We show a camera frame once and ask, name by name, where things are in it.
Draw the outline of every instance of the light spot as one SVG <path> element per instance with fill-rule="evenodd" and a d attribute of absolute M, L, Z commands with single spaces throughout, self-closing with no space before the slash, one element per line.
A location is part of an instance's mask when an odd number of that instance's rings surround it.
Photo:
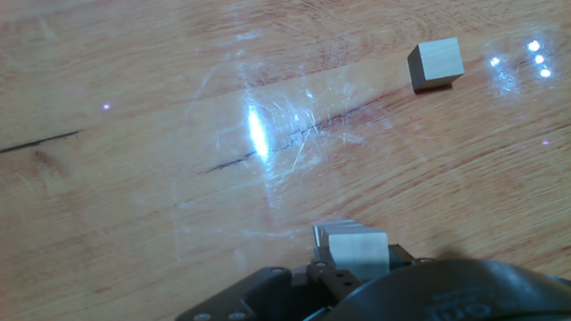
<path fill-rule="evenodd" d="M 548 78 L 549 76 L 551 76 L 551 71 L 549 70 L 542 70 L 539 72 L 539 74 L 543 77 L 543 78 Z"/>
<path fill-rule="evenodd" d="M 262 161 L 268 158 L 269 148 L 266 141 L 266 133 L 261 125 L 258 112 L 254 106 L 249 107 L 248 125 L 250 126 L 250 139 L 252 139 L 253 147 L 260 156 Z"/>
<path fill-rule="evenodd" d="M 497 66 L 498 63 L 500 63 L 500 58 L 498 58 L 498 57 L 493 57 L 493 58 L 490 60 L 490 64 L 492 65 L 492 67 Z"/>
<path fill-rule="evenodd" d="M 530 51 L 536 52 L 539 50 L 539 48 L 541 48 L 542 46 L 536 41 L 532 41 L 529 43 L 529 45 L 527 45 L 527 49 L 529 49 Z"/>

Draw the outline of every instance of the scratch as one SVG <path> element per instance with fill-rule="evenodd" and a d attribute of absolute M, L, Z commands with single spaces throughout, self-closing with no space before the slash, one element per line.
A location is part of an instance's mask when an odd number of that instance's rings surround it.
<path fill-rule="evenodd" d="M 42 32 L 44 33 L 44 38 L 46 39 L 53 39 L 56 37 L 55 32 L 53 30 L 50 29 L 50 27 L 47 25 L 46 19 L 44 19 L 44 17 L 42 16 L 36 16 L 36 18 L 39 20 L 39 26 L 42 29 Z"/>
<path fill-rule="evenodd" d="M 307 140 L 307 135 L 303 138 L 302 147 L 300 147 L 300 151 L 297 153 L 297 157 L 295 158 L 294 165 L 292 166 L 292 169 L 290 171 L 293 171 L 295 169 L 295 165 L 297 165 L 297 161 L 300 159 L 300 156 L 302 155 L 302 150 L 303 150 L 303 147 L 305 146 L 306 140 Z"/>
<path fill-rule="evenodd" d="M 303 232 L 308 232 L 309 229 L 306 228 L 298 228 L 296 230 L 285 231 L 281 233 L 266 233 L 266 232 L 252 232 L 244 229 L 240 229 L 240 231 L 244 234 L 244 236 L 248 238 L 253 237 L 268 237 L 268 238 L 284 238 L 288 237 L 290 239 L 294 239 L 296 235 L 303 234 Z"/>
<path fill-rule="evenodd" d="M 172 201 L 178 202 L 178 201 L 177 201 L 177 199 L 178 199 L 177 195 L 178 195 L 178 192 L 177 192 L 177 181 L 176 181 L 176 180 L 173 180 L 173 181 L 172 181 Z"/>
<path fill-rule="evenodd" d="M 174 212 L 170 213 L 170 219 L 172 220 L 172 229 L 173 229 L 173 234 L 175 235 L 175 247 L 177 249 L 176 252 L 176 257 L 177 257 L 177 261 L 180 262 L 180 235 L 178 233 L 178 220 L 177 220 L 177 214 Z"/>
<path fill-rule="evenodd" d="M 2 55 L 8 61 L 9 66 L 12 66 L 19 71 L 23 71 L 23 72 L 35 72 L 35 71 L 37 71 L 37 70 L 30 69 L 30 68 L 24 66 L 23 64 L 17 62 L 8 53 L 5 53 L 4 50 L 2 50 L 2 49 L 0 49 L 0 55 Z"/>
<path fill-rule="evenodd" d="M 407 33 L 407 31 L 404 29 L 404 25 L 401 26 L 401 29 L 402 29 L 402 33 L 403 33 L 404 36 L 407 38 L 407 41 L 410 42 L 410 43 L 413 44 L 413 45 L 417 45 L 417 44 L 415 44 L 412 40 L 410 40 L 410 36 L 409 36 L 409 34 Z"/>
<path fill-rule="evenodd" d="M 241 271 L 244 271 L 246 269 L 246 260 L 244 254 L 240 249 L 235 249 L 234 256 L 236 257 L 236 263 L 238 264 L 238 268 Z"/>
<path fill-rule="evenodd" d="M 40 209 L 40 207 L 39 207 L 39 202 L 37 201 L 36 190 L 34 190 L 34 187 L 32 186 L 32 184 L 29 183 L 28 179 L 26 179 L 24 176 L 20 175 L 20 173 L 16 173 L 16 176 L 19 177 L 19 178 L 28 186 L 29 190 L 30 190 L 30 191 L 32 192 L 32 194 L 34 195 L 34 201 L 36 202 L 37 209 L 38 209 L 40 212 L 44 213 L 44 212 L 42 211 L 42 209 Z"/>
<path fill-rule="evenodd" d="M 302 0 L 297 0 L 296 2 L 310 7 L 311 9 L 313 9 L 313 10 L 315 10 L 315 11 L 317 11 L 317 12 L 323 14 L 324 16 L 330 18 L 331 20 L 333 20 L 333 21 L 335 21 L 335 22 L 337 22 L 337 23 L 339 23 L 340 25 L 343 26 L 344 21 L 343 21 L 343 23 L 341 23 L 341 21 L 339 21 L 338 19 L 336 19 L 334 16 L 332 16 L 331 14 L 328 14 L 328 13 L 324 12 L 323 10 L 319 9 L 317 6 L 315 6 L 315 5 L 313 5 L 313 4 L 308 4 L 308 3 L 306 3 L 306 2 L 304 2 L 304 1 L 302 1 Z"/>
<path fill-rule="evenodd" d="M 132 162 L 124 160 L 123 163 L 125 163 L 127 166 L 131 167 L 131 169 L 133 169 L 133 171 L 135 172 L 135 174 L 136 174 L 137 176 L 139 176 L 139 172 L 138 172 L 138 170 L 135 169 L 135 166 L 133 165 Z"/>
<path fill-rule="evenodd" d="M 24 207 L 22 205 L 22 198 L 20 195 L 20 192 L 18 192 L 15 188 L 11 187 L 10 185 L 8 185 L 8 183 L 6 183 L 2 177 L 0 177 L 0 182 L 2 182 L 2 184 L 4 184 L 6 187 L 8 187 L 9 190 L 11 190 L 13 193 L 16 194 L 16 196 L 18 196 L 18 199 L 20 200 L 20 218 L 21 218 L 21 222 L 24 225 L 24 227 L 26 228 L 26 230 L 28 230 L 28 222 L 26 221 L 26 214 L 24 213 Z"/>
<path fill-rule="evenodd" d="M 208 82 L 211 80 L 212 75 L 214 75 L 214 73 L 216 73 L 216 71 L 218 70 L 218 68 L 220 67 L 220 65 L 226 61 L 228 58 L 230 57 L 230 53 L 226 53 L 226 55 L 224 56 L 224 58 L 222 58 L 207 74 L 206 76 L 203 78 L 203 83 L 200 86 L 200 88 L 198 88 L 198 90 L 196 91 L 196 93 L 194 94 L 193 100 L 190 102 L 190 104 L 188 105 L 188 108 L 186 108 L 185 114 L 183 115 L 182 119 L 186 119 L 186 117 L 188 117 L 188 113 L 193 109 L 193 105 L 196 102 L 196 100 L 198 99 L 198 97 L 200 97 L 200 95 L 203 94 L 204 89 L 206 88 L 206 84 L 208 84 Z"/>
<path fill-rule="evenodd" d="M 161 172 L 159 172 L 153 165 L 149 164 L 149 169 L 151 169 L 153 172 L 157 173 L 157 174 L 161 174 Z"/>
<path fill-rule="evenodd" d="M 387 129 L 391 129 L 413 152 L 415 152 L 417 154 L 417 156 L 424 162 L 424 163 L 428 163 L 428 160 L 426 159 L 425 155 L 406 137 L 403 136 L 394 126 L 393 123 L 390 120 L 390 114 L 385 110 L 382 109 L 382 111 L 386 114 L 386 122 L 384 122 L 383 124 L 385 125 L 385 128 Z"/>

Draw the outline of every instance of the held wooden block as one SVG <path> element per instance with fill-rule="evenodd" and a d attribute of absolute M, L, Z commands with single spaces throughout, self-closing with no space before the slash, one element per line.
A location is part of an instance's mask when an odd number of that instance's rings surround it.
<path fill-rule="evenodd" d="M 415 91 L 448 86 L 464 74 L 462 54 L 455 37 L 418 44 L 408 61 Z"/>

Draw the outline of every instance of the wooden floor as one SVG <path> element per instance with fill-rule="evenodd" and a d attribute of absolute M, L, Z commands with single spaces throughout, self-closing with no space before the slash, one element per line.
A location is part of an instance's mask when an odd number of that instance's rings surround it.
<path fill-rule="evenodd" d="M 571 6 L 2 0 L 0 319 L 172 320 L 310 225 L 571 277 Z M 419 42 L 466 74 L 415 95 Z"/>

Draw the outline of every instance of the bolt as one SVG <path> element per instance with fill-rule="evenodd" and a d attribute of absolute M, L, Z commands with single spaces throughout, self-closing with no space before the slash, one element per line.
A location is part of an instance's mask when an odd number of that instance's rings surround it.
<path fill-rule="evenodd" d="M 208 313 L 199 313 L 193 317 L 194 321 L 208 321 L 211 319 L 211 315 Z"/>
<path fill-rule="evenodd" d="M 228 315 L 229 320 L 243 320 L 246 318 L 246 314 L 242 311 L 232 312 Z"/>

